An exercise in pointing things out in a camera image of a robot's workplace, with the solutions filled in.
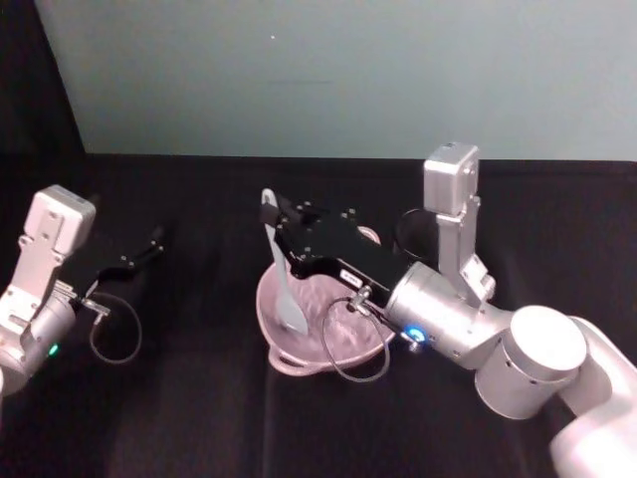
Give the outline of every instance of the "wall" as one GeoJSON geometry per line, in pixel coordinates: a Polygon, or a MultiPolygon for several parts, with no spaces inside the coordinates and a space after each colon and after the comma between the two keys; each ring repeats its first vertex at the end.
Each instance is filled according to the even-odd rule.
{"type": "Polygon", "coordinates": [[[632,160],[632,0],[39,0],[91,152],[632,160]]]}

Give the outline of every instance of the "cable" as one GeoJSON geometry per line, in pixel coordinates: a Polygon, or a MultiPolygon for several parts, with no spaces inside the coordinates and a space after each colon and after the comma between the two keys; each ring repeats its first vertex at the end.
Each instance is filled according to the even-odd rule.
{"type": "Polygon", "coordinates": [[[131,313],[132,313],[132,317],[135,320],[135,324],[137,326],[137,344],[135,345],[134,350],[130,353],[130,355],[128,357],[125,358],[108,358],[106,356],[104,356],[97,348],[96,344],[95,344],[95,339],[96,339],[96,333],[98,331],[99,325],[102,321],[102,316],[98,317],[96,319],[95,322],[93,322],[93,327],[91,328],[91,332],[89,333],[89,344],[91,345],[91,350],[93,351],[93,353],[96,355],[96,357],[98,359],[100,359],[101,361],[108,363],[109,365],[124,365],[127,364],[131,361],[134,360],[135,357],[137,357],[137,355],[139,354],[139,351],[141,350],[141,343],[142,343],[142,329],[141,329],[141,320],[139,319],[139,316],[137,315],[137,312],[135,311],[135,309],[132,307],[131,304],[129,304],[127,301],[125,301],[124,299],[122,299],[121,297],[118,296],[114,296],[113,294],[108,294],[106,292],[94,292],[91,294],[91,298],[94,298],[95,296],[99,297],[102,296],[105,299],[112,299],[115,300],[116,302],[119,302],[121,305],[125,306],[131,313]]]}
{"type": "Polygon", "coordinates": [[[380,341],[382,342],[382,346],[383,346],[384,351],[385,351],[385,362],[382,365],[382,368],[377,373],[375,373],[374,375],[365,376],[365,377],[358,377],[358,376],[353,376],[353,375],[350,375],[348,373],[345,373],[343,371],[343,369],[336,363],[336,360],[334,359],[333,355],[329,351],[329,348],[327,347],[327,342],[325,340],[325,322],[327,322],[327,316],[328,316],[329,309],[331,309],[334,305],[336,305],[339,302],[347,302],[347,301],[349,301],[349,298],[340,297],[338,299],[333,300],[327,306],[327,308],[325,309],[325,314],[322,316],[322,320],[321,320],[321,323],[320,323],[320,342],[322,343],[322,349],[324,350],[325,354],[327,355],[327,358],[329,359],[329,362],[334,367],[334,370],[336,370],[336,372],[340,376],[342,376],[346,380],[353,381],[355,383],[371,383],[373,381],[377,381],[379,378],[381,378],[383,375],[385,375],[387,373],[387,371],[389,370],[389,364],[390,364],[389,342],[383,336],[382,329],[380,328],[380,326],[381,326],[380,318],[379,318],[380,313],[378,313],[374,309],[371,309],[371,308],[369,309],[369,312],[372,315],[372,317],[370,317],[369,320],[373,323],[374,327],[376,328],[376,331],[380,335],[380,341]]]}

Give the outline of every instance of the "black table surface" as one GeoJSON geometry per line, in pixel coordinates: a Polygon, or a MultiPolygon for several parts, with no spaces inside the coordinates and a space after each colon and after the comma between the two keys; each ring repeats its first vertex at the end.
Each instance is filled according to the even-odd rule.
{"type": "MultiPolygon", "coordinates": [[[[354,207],[389,245],[399,215],[422,204],[420,170],[418,160],[0,158],[0,284],[33,194],[53,183],[101,198],[90,241],[65,265],[71,284],[157,223],[173,231],[162,260],[116,289],[144,323],[138,359],[99,362],[80,315],[60,352],[4,400],[1,476],[554,476],[547,446],[570,419],[563,407],[500,418],[471,373],[431,351],[394,343],[389,374],[368,385],[267,364],[255,314],[271,262],[261,189],[354,207]]],[[[494,303],[585,317],[637,360],[637,166],[485,160],[480,174],[478,252],[498,281],[494,303]]]]}

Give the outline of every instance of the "bowl handle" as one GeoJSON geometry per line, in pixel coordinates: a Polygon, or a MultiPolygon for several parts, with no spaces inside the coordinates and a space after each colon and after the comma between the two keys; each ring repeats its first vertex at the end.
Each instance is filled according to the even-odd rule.
{"type": "Polygon", "coordinates": [[[320,372],[322,369],[320,365],[292,365],[287,363],[287,361],[293,362],[293,360],[290,360],[288,358],[287,361],[282,361],[279,351],[272,347],[270,347],[270,351],[268,352],[268,361],[270,362],[270,365],[274,370],[291,376],[312,375],[314,373],[320,372]]]}

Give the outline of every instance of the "white label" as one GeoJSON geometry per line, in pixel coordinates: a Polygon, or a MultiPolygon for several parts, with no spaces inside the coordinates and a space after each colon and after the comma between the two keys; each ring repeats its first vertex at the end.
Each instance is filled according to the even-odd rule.
{"type": "Polygon", "coordinates": [[[340,270],[340,278],[358,289],[362,287],[362,281],[354,276],[352,273],[347,272],[344,269],[340,270]]]}

